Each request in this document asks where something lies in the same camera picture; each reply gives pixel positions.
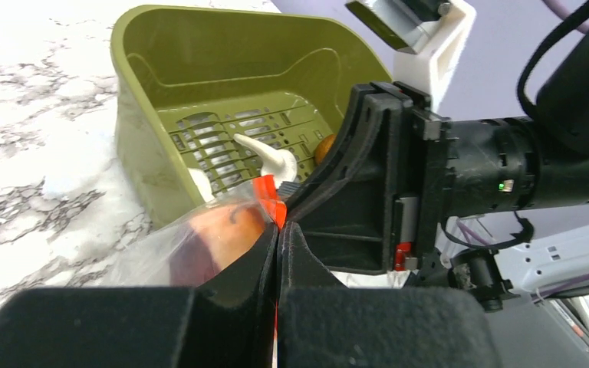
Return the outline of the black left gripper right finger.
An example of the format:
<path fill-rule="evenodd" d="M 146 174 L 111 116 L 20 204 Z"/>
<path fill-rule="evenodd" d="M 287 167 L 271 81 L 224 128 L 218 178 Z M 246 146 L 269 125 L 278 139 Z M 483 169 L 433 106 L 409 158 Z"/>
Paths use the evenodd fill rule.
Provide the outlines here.
<path fill-rule="evenodd" d="M 444 287 L 348 288 L 300 226 L 278 241 L 280 367 L 498 367 L 483 309 Z"/>

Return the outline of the olive green plastic bin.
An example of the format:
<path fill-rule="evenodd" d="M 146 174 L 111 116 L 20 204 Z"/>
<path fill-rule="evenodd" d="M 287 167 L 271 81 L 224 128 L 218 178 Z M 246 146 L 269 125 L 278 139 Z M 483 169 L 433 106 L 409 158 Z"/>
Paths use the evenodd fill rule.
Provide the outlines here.
<path fill-rule="evenodd" d="M 155 228 L 202 204 L 191 168 L 216 195 L 259 174 L 237 133 L 293 153 L 305 180 L 351 88 L 390 79 L 361 37 L 328 18 L 142 5 L 116 21 L 110 49 L 117 155 Z"/>

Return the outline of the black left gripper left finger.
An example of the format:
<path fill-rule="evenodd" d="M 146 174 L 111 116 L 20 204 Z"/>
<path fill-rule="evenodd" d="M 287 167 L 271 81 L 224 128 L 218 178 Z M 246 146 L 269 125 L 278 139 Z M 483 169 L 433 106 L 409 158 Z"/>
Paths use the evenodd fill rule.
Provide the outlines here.
<path fill-rule="evenodd" d="M 0 367 L 270 367 L 275 246 L 204 285 L 33 288 L 0 309 Z"/>

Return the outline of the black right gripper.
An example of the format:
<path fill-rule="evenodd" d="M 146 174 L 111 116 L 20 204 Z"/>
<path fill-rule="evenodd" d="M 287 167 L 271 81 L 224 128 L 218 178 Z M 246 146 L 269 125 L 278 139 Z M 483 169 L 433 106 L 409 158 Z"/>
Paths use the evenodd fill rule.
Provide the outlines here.
<path fill-rule="evenodd" d="M 450 217 L 535 204 L 541 154 L 529 119 L 452 121 L 431 112 L 430 101 L 401 82 L 352 87 L 330 150 L 287 201 L 289 220 L 331 270 L 390 269 L 398 169 L 402 188 L 419 200 L 409 232 L 419 260 Z"/>

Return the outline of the clear zip top bag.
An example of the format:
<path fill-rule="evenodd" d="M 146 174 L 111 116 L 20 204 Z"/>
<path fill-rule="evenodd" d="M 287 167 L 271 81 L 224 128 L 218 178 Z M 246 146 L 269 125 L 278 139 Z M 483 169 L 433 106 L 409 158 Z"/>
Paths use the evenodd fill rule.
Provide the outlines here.
<path fill-rule="evenodd" d="M 249 251 L 269 225 L 281 228 L 286 215 L 274 176 L 254 178 L 128 245 L 101 284 L 198 287 Z"/>

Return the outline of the white toy mushroom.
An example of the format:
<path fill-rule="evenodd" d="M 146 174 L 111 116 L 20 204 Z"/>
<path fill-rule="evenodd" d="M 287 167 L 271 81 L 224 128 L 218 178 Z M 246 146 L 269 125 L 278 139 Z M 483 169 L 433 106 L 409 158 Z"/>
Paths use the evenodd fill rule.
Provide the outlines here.
<path fill-rule="evenodd" d="M 277 187 L 283 182 L 294 182 L 297 179 L 298 161 L 289 150 L 275 149 L 259 140 L 239 133 L 235 133 L 233 139 L 258 155 L 262 161 L 260 175 L 273 176 Z"/>
<path fill-rule="evenodd" d="M 211 182 L 206 173 L 202 169 L 195 168 L 188 168 L 188 171 L 204 203 L 214 200 Z"/>

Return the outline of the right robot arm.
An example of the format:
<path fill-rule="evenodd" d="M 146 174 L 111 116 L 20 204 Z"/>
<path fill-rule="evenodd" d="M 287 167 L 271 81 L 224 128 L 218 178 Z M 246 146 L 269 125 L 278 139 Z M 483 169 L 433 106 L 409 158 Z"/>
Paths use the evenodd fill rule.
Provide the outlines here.
<path fill-rule="evenodd" d="M 352 87 L 321 165 L 288 217 L 342 271 L 416 260 L 436 282 L 435 242 L 452 217 L 589 202 L 589 1 L 537 47 L 516 86 L 521 117 L 452 121 L 412 81 Z"/>

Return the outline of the orange toy pumpkin slice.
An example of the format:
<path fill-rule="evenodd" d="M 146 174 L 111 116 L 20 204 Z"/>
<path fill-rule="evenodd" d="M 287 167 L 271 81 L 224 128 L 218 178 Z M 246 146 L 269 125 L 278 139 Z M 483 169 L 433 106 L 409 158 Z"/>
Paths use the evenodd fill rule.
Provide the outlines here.
<path fill-rule="evenodd" d="M 169 257 L 169 284 L 205 284 L 244 255 L 268 223 L 256 204 L 222 205 L 189 218 Z"/>

